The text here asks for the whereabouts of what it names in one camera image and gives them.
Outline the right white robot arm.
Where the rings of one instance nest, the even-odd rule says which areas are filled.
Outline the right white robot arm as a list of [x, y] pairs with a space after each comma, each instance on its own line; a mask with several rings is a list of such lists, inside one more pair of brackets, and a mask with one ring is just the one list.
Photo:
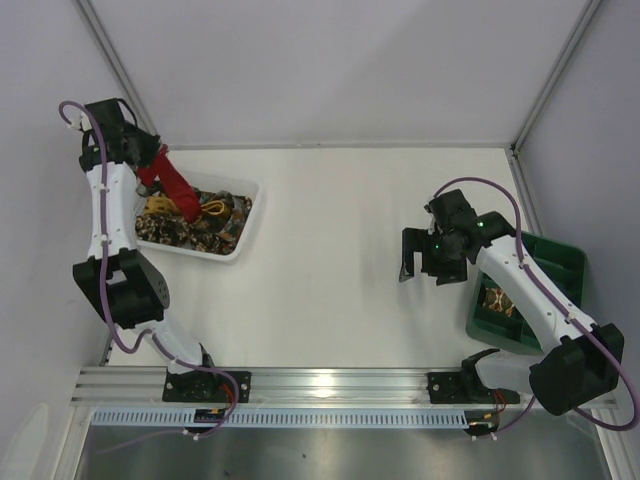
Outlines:
[[473, 369], [483, 387], [531, 394], [556, 416], [616, 389], [622, 332], [597, 325], [570, 300], [502, 214], [477, 214], [460, 190], [433, 198], [425, 209], [430, 228], [401, 233], [400, 281], [421, 272], [439, 285], [461, 283], [474, 265], [513, 302], [541, 348], [534, 356], [501, 350], [476, 356]]

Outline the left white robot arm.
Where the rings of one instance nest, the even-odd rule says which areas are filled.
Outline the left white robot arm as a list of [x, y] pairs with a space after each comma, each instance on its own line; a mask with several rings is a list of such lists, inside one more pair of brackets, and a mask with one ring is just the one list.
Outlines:
[[148, 342], [165, 359], [170, 392], [209, 393], [220, 383], [211, 357], [170, 318], [168, 285], [136, 238], [136, 173], [155, 159], [160, 138], [139, 127], [122, 98], [79, 110], [75, 127], [83, 134], [79, 164], [91, 191], [92, 233], [86, 260], [72, 269], [74, 281], [123, 352]]

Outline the red necktie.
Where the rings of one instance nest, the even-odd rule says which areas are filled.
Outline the red necktie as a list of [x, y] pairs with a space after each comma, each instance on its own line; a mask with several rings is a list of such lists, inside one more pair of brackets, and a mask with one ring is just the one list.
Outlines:
[[146, 201], [146, 214], [181, 215], [187, 223], [202, 216], [198, 196], [191, 185], [174, 168], [168, 158], [168, 147], [162, 145], [149, 167], [139, 167], [137, 176], [147, 191], [159, 182], [161, 192], [150, 194]]

